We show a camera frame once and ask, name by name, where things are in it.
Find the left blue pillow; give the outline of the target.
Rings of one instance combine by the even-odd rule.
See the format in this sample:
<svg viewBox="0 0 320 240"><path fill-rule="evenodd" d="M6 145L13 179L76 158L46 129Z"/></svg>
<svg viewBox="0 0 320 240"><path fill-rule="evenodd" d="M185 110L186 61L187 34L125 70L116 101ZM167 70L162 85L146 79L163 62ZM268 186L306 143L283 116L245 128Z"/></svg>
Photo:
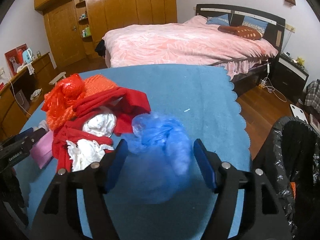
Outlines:
<svg viewBox="0 0 320 240"><path fill-rule="evenodd" d="M227 14L216 17L208 17L206 24L229 26L229 18Z"/></svg>

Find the brown dotted pillow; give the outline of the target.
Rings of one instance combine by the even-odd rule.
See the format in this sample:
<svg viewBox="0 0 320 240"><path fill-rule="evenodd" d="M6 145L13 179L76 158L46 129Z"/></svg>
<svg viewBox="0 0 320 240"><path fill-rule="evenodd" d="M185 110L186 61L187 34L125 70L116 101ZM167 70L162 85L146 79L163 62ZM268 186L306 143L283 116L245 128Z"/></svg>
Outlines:
<svg viewBox="0 0 320 240"><path fill-rule="evenodd" d="M263 34L259 31L243 25L238 27L221 25L217 29L222 33L228 33L234 36L246 38L248 40L260 40L263 37Z"/></svg>

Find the yellow plush toy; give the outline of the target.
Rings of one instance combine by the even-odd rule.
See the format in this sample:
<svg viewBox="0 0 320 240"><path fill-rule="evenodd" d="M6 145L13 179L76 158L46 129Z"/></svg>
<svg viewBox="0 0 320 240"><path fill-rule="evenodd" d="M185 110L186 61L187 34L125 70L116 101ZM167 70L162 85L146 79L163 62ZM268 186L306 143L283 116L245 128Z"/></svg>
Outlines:
<svg viewBox="0 0 320 240"><path fill-rule="evenodd" d="M296 61L299 66L304 67L304 59L302 59L301 57L297 57Z"/></svg>

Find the red plastic bag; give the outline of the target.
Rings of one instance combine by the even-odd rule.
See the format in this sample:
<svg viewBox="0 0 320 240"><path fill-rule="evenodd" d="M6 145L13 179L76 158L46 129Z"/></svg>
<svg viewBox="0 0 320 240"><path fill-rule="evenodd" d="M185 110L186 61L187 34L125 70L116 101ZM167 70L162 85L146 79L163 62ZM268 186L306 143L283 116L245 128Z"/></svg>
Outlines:
<svg viewBox="0 0 320 240"><path fill-rule="evenodd" d="M45 95L42 110L59 115L85 95L85 83L79 74L73 74L61 81Z"/></svg>

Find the white bathroom scale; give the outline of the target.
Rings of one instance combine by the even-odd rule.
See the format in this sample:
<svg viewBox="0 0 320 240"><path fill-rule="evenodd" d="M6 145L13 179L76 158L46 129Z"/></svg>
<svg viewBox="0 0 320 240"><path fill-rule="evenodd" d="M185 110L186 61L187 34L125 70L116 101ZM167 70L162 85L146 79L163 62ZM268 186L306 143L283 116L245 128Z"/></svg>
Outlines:
<svg viewBox="0 0 320 240"><path fill-rule="evenodd" d="M293 104L290 104L290 109L291 109L292 114L293 114L293 116L295 118L298 118L298 119L300 119L300 120L302 120L302 121L304 121L304 122L306 122L308 124L308 120L307 120L307 118L305 116L305 113L301 108L299 108L299 107L297 107L297 106L295 106Z"/></svg>

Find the wooden sideboard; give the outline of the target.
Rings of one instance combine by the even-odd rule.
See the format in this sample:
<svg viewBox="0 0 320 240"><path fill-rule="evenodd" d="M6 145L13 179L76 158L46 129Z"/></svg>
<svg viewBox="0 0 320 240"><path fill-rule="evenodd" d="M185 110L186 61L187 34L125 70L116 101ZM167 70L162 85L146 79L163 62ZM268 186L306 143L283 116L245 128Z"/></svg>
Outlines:
<svg viewBox="0 0 320 240"><path fill-rule="evenodd" d="M24 68L1 89L1 141L16 135L39 107L56 77L49 53L32 62L34 74Z"/></svg>

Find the pink packet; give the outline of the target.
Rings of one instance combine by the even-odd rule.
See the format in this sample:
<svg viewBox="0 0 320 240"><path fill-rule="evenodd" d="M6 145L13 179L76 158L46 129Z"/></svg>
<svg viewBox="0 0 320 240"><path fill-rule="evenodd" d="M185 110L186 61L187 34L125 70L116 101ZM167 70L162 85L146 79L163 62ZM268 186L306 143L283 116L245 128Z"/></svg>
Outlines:
<svg viewBox="0 0 320 240"><path fill-rule="evenodd" d="M30 150L30 155L40 169L52 159L53 132L49 130Z"/></svg>

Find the blue pillow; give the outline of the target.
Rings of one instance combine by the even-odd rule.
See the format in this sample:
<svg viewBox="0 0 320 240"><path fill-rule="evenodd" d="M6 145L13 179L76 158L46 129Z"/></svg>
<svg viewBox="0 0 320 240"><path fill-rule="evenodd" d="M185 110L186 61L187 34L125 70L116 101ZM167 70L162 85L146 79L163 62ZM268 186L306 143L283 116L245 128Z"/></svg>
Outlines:
<svg viewBox="0 0 320 240"><path fill-rule="evenodd" d="M229 26L229 18L227 14L216 17L208 17L206 24Z"/></svg>
<svg viewBox="0 0 320 240"><path fill-rule="evenodd" d="M250 27L252 29L257 30L258 32L260 32L261 34L265 33L265 30L267 28L268 23L256 18L252 18L249 16L245 16L244 20L242 22L243 26L247 26Z"/></svg>

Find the blue table cloth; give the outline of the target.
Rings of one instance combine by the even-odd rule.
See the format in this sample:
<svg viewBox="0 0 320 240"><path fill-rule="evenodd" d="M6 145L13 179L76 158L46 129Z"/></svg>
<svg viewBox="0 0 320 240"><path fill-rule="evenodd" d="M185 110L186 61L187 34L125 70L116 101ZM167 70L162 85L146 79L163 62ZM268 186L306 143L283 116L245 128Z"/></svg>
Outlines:
<svg viewBox="0 0 320 240"><path fill-rule="evenodd" d="M150 65L103 74L145 94L151 112L114 130L126 140L115 188L105 196L121 239L200 239L217 196L191 151L194 140L240 170L251 168L246 122L220 67Z"/></svg>

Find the bed with pink cover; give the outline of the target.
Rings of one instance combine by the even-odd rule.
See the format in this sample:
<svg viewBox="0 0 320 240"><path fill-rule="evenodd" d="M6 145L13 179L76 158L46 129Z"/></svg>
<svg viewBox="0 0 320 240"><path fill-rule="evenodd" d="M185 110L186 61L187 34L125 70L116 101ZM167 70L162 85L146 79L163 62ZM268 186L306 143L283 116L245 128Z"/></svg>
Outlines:
<svg viewBox="0 0 320 240"><path fill-rule="evenodd" d="M129 25L108 31L103 42L108 67L189 64L223 67L233 78L277 56L276 48L256 37L223 33L197 15L184 23Z"/></svg>

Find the dark bed headboard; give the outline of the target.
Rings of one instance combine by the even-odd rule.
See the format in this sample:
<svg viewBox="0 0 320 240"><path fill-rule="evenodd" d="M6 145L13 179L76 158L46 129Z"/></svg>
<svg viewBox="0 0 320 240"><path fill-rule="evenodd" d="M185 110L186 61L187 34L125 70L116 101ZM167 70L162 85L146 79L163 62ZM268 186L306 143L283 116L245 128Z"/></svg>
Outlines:
<svg viewBox="0 0 320 240"><path fill-rule="evenodd" d="M227 14L231 26L242 24L245 17L266 22L267 27L264 32L264 39L272 44L279 53L281 52L285 31L284 18L257 9L227 4L197 4L194 10L196 15L204 17Z"/></svg>

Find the red cloth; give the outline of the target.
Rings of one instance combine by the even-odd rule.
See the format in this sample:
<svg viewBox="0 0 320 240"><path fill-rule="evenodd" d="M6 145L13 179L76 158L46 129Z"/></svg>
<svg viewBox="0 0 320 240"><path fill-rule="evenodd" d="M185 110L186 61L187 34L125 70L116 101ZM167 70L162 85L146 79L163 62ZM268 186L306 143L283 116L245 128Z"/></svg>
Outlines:
<svg viewBox="0 0 320 240"><path fill-rule="evenodd" d="M145 93L115 87L77 100L74 116L54 130L52 154L57 169L85 169L113 151L111 135L132 133L132 119L151 111Z"/></svg>

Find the red picture frame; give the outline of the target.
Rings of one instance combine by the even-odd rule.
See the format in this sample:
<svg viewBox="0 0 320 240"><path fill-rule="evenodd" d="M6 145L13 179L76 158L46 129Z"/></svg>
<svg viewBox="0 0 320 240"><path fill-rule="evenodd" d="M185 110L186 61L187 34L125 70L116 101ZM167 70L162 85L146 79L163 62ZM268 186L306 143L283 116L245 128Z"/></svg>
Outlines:
<svg viewBox="0 0 320 240"><path fill-rule="evenodd" d="M23 57L22 53L28 48L26 44L23 44L21 46L18 46L7 53L5 53L5 58L7 61L7 64L10 68L10 71L13 76L17 74L17 69L19 66L23 63Z"/></svg>

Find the plaid cloth pile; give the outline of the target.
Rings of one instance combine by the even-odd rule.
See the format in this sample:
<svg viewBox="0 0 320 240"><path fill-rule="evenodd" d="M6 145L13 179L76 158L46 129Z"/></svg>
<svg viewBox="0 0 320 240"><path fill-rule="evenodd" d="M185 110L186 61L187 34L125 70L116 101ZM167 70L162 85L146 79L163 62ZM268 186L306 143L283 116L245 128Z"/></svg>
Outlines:
<svg viewBox="0 0 320 240"><path fill-rule="evenodd" d="M317 113L320 110L320 80L314 80L309 83L306 87L306 97L304 105L306 107L311 107Z"/></svg>

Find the blue plastic bag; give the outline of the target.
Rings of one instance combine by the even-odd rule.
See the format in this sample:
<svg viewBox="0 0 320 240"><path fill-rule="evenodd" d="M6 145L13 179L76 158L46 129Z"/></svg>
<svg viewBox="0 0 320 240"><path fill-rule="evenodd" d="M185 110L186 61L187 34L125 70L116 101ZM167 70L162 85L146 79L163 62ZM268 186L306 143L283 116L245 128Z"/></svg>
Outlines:
<svg viewBox="0 0 320 240"><path fill-rule="evenodd" d="M128 198L139 204L166 202L190 184L191 140L179 120L157 112L132 119L124 134L128 154L122 169Z"/></svg>

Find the white tissue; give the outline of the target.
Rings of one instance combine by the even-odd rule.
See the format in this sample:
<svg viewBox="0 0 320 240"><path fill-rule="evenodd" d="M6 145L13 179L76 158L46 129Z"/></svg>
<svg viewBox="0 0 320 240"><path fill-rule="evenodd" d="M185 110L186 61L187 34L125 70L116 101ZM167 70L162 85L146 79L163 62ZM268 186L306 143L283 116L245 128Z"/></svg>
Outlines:
<svg viewBox="0 0 320 240"><path fill-rule="evenodd" d="M113 146L101 144L97 141L80 139L77 143L69 140L67 142L67 152L69 159L72 161L72 172L84 170L94 162L100 162L105 151L113 151Z"/></svg>

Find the black trash bin with bag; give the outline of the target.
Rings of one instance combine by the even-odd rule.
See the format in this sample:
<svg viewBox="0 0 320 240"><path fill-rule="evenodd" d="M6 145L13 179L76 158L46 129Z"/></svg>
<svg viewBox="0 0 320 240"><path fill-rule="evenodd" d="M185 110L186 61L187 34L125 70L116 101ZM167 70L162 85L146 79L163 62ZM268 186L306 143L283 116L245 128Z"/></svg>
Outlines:
<svg viewBox="0 0 320 240"><path fill-rule="evenodd" d="M278 119L253 168L272 184L292 239L319 239L319 134L298 118Z"/></svg>

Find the small wooden stool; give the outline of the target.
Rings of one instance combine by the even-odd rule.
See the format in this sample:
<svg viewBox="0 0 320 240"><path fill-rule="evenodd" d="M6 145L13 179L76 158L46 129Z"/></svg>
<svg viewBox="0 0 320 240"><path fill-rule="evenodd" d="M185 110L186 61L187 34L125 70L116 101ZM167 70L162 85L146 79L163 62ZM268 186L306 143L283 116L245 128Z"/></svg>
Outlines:
<svg viewBox="0 0 320 240"><path fill-rule="evenodd" d="M50 85L56 85L61 79L65 79L66 78L66 72L61 72L59 73L56 77L54 77L49 84Z"/></svg>

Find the right blue pillow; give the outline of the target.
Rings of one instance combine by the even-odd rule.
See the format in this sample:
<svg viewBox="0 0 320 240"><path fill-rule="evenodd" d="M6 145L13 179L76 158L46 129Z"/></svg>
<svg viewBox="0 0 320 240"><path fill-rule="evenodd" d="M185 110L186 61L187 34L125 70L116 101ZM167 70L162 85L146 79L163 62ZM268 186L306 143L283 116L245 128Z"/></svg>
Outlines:
<svg viewBox="0 0 320 240"><path fill-rule="evenodd" d="M256 18L252 18L249 16L245 16L244 20L242 22L243 26L247 26L250 27L252 29L257 30L258 32L260 32L261 34L265 33L265 30L267 28L268 23Z"/></svg>

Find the wooden wardrobe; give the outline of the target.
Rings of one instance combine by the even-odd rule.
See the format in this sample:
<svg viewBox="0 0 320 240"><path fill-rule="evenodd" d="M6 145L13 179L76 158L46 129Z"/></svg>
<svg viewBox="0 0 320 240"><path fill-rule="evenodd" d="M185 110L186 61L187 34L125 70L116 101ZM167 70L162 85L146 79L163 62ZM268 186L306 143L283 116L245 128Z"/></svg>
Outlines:
<svg viewBox="0 0 320 240"><path fill-rule="evenodd" d="M132 24L177 22L176 0L34 0L58 68L93 58L105 33Z"/></svg>

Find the pink white book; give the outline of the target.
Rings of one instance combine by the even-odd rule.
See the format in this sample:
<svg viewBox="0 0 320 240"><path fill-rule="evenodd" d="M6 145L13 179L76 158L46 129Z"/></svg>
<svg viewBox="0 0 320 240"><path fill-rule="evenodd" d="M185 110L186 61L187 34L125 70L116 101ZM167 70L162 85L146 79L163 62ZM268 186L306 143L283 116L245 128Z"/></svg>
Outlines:
<svg viewBox="0 0 320 240"><path fill-rule="evenodd" d="M313 129L320 134L320 123L319 121L312 115L309 115L310 125L313 127Z"/></svg>

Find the black white nightstand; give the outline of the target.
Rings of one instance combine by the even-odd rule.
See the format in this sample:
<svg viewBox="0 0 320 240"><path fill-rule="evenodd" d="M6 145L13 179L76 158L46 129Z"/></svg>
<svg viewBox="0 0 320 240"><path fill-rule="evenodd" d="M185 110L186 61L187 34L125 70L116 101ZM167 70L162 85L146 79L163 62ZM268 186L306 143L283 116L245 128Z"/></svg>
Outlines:
<svg viewBox="0 0 320 240"><path fill-rule="evenodd" d="M296 104L303 94L309 77L308 71L281 54L273 69L271 83L287 99Z"/></svg>

